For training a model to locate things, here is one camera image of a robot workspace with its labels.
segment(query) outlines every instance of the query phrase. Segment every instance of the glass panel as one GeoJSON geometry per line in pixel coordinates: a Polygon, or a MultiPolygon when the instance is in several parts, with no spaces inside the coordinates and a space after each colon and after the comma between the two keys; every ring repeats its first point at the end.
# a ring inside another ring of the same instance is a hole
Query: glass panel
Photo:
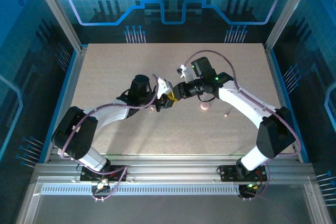
{"type": "Polygon", "coordinates": [[[287,0],[60,0],[81,42],[266,42],[287,0]]]}
{"type": "Polygon", "coordinates": [[[0,10],[0,223],[14,223],[73,49],[45,0],[0,0],[0,10]]]}
{"type": "Polygon", "coordinates": [[[274,46],[309,159],[322,174],[335,170],[335,4],[301,0],[274,46]]]}

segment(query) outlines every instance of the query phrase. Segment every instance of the vent grille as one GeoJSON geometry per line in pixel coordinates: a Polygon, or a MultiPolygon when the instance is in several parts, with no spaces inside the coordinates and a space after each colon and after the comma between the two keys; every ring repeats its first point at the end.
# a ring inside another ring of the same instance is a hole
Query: vent grille
{"type": "MultiPolygon", "coordinates": [[[[91,185],[43,185],[42,194],[87,195],[91,185]]],[[[98,195],[105,195],[109,189],[98,195]]],[[[120,185],[116,195],[238,195],[237,185],[120,185]]]]}

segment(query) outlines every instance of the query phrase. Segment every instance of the work surface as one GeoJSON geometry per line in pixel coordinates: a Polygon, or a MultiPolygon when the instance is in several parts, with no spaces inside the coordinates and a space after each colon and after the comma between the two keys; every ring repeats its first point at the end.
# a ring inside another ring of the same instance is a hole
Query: work surface
{"type": "MultiPolygon", "coordinates": [[[[176,69],[202,49],[223,53],[242,87],[280,106],[262,44],[89,44],[72,105],[86,109],[110,103],[130,87],[137,74],[150,77],[152,87],[153,73],[176,85],[183,81],[176,69]]],[[[232,75],[221,57],[202,56],[208,57],[217,73],[232,75]]],[[[93,146],[106,154],[245,154],[256,143],[252,122],[221,100],[215,100],[206,112],[197,97],[159,113],[150,111],[140,110],[97,130],[93,146]]]]}

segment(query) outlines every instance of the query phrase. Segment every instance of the beige table surface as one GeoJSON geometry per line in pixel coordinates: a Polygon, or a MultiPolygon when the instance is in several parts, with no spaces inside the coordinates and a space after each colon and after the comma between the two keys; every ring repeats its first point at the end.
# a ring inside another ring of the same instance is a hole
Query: beige table surface
{"type": "MultiPolygon", "coordinates": [[[[150,77],[151,86],[152,73],[175,85],[183,81],[176,69],[202,49],[223,53],[242,87],[280,106],[262,44],[89,44],[72,105],[84,109],[109,103],[130,87],[136,74],[150,77]]],[[[217,73],[232,74],[219,56],[201,56],[209,58],[217,73]]],[[[252,122],[229,104],[216,100],[204,112],[194,97],[160,113],[143,109],[106,125],[96,131],[93,146],[106,154],[245,154],[256,136],[252,122]]]]}

